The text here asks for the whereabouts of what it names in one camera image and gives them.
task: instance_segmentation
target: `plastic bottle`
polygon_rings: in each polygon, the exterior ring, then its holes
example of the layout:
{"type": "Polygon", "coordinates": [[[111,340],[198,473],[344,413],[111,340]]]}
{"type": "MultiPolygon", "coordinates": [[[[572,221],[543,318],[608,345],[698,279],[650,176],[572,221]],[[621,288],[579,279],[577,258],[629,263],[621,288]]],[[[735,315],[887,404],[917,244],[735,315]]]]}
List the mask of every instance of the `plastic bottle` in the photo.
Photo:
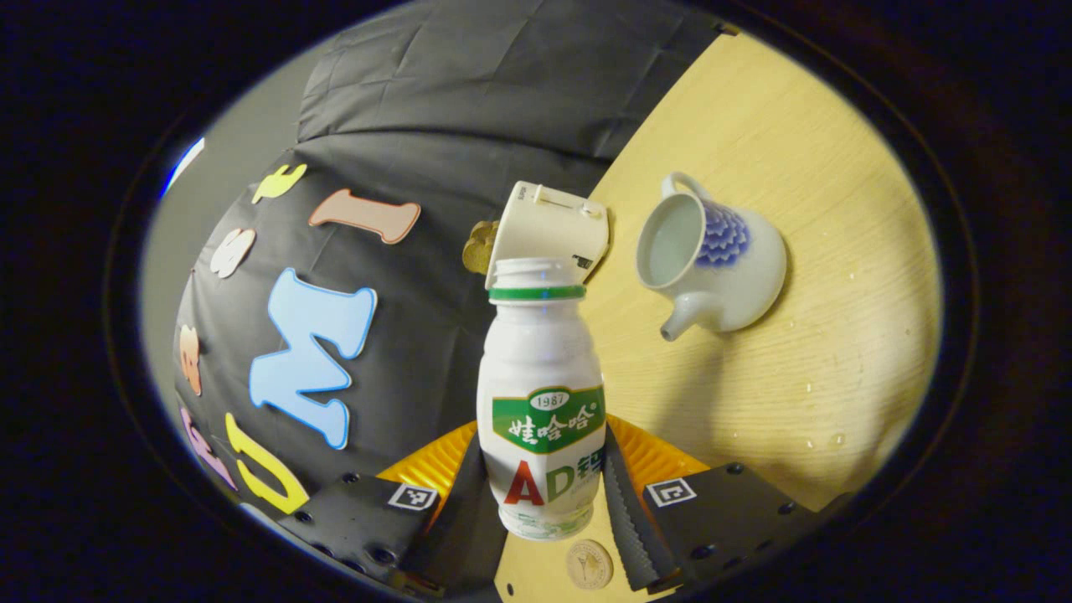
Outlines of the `plastic bottle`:
{"type": "Polygon", "coordinates": [[[495,263],[497,307],[477,385],[477,430],[510,532],[555,541],[584,529],[606,437],[602,373],[568,258],[495,263]]]}

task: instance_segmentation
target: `green label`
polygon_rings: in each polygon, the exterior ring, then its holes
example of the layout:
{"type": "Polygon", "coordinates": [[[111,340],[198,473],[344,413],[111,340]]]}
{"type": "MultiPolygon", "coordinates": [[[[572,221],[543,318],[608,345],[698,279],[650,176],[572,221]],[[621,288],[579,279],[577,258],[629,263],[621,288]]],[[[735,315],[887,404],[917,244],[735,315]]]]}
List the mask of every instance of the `green label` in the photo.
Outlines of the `green label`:
{"type": "Polygon", "coordinates": [[[492,398],[495,433],[536,454],[581,440],[606,420],[602,385],[586,389],[542,387],[525,398],[492,398]]]}

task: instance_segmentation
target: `red letter a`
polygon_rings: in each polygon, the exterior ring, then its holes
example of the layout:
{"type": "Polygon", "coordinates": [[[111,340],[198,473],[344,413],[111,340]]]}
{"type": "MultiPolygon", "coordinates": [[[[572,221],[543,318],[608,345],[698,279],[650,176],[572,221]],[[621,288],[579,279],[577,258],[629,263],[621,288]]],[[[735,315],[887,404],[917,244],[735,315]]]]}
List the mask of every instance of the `red letter a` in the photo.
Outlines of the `red letter a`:
{"type": "Polygon", "coordinates": [[[519,500],[531,501],[537,506],[544,504],[544,499],[539,496],[539,489],[536,488],[536,481],[533,480],[533,473],[528,470],[528,464],[524,460],[518,465],[518,472],[513,474],[513,483],[510,484],[510,491],[503,499],[503,504],[517,504],[519,500]],[[528,494],[522,494],[522,490],[526,488],[528,494]]]}

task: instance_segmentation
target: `wooden table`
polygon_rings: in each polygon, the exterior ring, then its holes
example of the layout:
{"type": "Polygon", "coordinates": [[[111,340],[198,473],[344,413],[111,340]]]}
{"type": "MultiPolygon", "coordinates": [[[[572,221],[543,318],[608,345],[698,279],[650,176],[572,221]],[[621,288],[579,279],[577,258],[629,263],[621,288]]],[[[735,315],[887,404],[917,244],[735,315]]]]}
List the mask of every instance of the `wooden table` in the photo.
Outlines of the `wooden table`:
{"type": "MultiPolygon", "coordinates": [[[[723,35],[652,112],[592,198],[611,210],[612,244],[581,311],[609,411],[708,465],[742,461],[812,510],[864,485],[927,388],[942,300],[926,216],[863,116],[758,40],[723,35]],[[693,327],[673,343],[659,336],[670,302],[640,285],[634,261],[671,171],[781,232],[786,285],[753,326],[726,335],[693,327]]],[[[495,579],[503,600],[654,599],[628,590],[606,514],[600,490],[595,519],[579,536],[550,544],[509,536],[495,579]],[[601,590],[580,590],[566,575],[566,550],[579,539],[599,542],[614,559],[601,590]]]]}

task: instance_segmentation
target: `blue letter m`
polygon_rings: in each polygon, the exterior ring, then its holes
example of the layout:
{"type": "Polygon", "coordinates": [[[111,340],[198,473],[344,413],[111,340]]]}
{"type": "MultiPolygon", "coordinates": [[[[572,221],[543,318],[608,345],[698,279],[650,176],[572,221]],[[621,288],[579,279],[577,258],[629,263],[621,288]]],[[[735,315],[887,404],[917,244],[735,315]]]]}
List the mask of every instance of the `blue letter m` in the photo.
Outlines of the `blue letter m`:
{"type": "Polygon", "coordinates": [[[344,358],[357,357],[375,309],[376,292],[371,289],[340,293],[298,280],[294,268],[283,270],[268,296],[268,317],[289,349],[253,359],[253,406],[271,405],[323,433],[329,446],[344,448],[349,431],[346,405],[337,399],[321,405],[301,394],[349,386],[349,374],[314,338],[334,343],[344,358]]]}

